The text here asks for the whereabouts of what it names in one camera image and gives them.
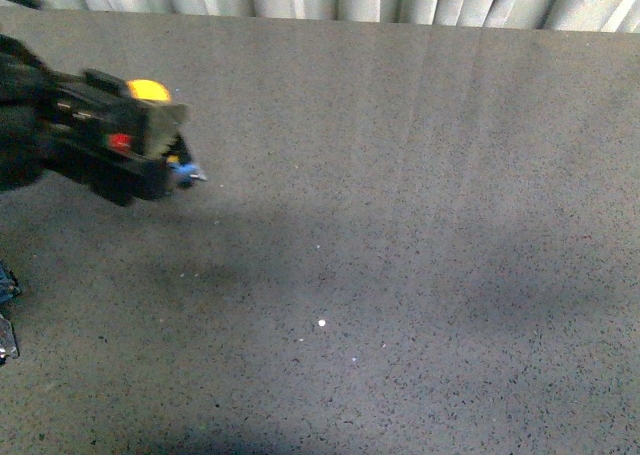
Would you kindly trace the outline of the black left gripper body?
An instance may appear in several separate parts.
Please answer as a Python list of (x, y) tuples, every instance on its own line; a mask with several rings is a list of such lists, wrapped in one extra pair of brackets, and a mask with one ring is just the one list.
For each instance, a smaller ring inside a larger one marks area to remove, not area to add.
[(164, 159), (142, 155), (144, 110), (127, 82), (87, 69), (56, 72), (47, 96), (47, 167), (118, 204), (176, 189)]

